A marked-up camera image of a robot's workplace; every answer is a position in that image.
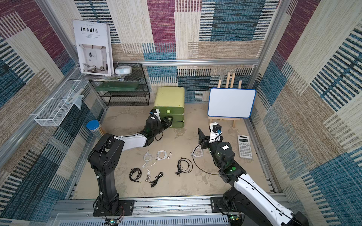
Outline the green drawer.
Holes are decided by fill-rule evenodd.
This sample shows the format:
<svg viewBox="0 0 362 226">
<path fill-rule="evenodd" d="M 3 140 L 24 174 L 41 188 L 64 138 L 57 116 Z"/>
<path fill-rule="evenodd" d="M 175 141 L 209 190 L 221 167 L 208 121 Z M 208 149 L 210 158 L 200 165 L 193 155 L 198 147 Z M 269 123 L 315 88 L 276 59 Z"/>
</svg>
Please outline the green drawer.
<svg viewBox="0 0 362 226">
<path fill-rule="evenodd" d="M 184 107 L 182 106 L 159 106 L 158 109 L 161 114 L 172 114 L 172 115 L 184 114 Z"/>
</svg>

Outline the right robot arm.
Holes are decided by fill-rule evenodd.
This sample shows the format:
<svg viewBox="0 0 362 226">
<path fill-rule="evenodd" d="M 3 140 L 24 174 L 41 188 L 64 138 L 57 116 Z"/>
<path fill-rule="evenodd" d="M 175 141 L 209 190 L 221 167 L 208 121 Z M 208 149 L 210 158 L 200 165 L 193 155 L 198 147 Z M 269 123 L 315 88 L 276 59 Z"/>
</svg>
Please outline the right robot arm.
<svg viewBox="0 0 362 226">
<path fill-rule="evenodd" d="M 227 209 L 244 213 L 258 225 L 263 226 L 308 226 L 307 217 L 301 212 L 292 212 L 265 192 L 234 159 L 235 153 L 229 142 L 224 142 L 220 126 L 206 136 L 198 130 L 198 145 L 208 149 L 218 176 L 231 185 L 223 194 Z"/>
</svg>

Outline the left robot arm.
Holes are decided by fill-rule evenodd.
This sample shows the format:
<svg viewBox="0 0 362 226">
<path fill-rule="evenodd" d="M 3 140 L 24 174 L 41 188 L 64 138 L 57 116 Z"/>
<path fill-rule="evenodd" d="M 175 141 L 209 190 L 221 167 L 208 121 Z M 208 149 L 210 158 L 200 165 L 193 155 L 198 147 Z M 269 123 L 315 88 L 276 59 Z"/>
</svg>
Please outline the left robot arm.
<svg viewBox="0 0 362 226">
<path fill-rule="evenodd" d="M 100 138 L 88 155 L 88 162 L 95 172 L 99 187 L 99 195 L 93 205 L 93 216 L 115 216 L 120 211 L 114 171 L 122 152 L 149 146 L 172 123 L 171 116 L 161 118 L 157 113 L 151 113 L 144 129 L 134 135 L 116 136 L 106 133 Z"/>
</svg>

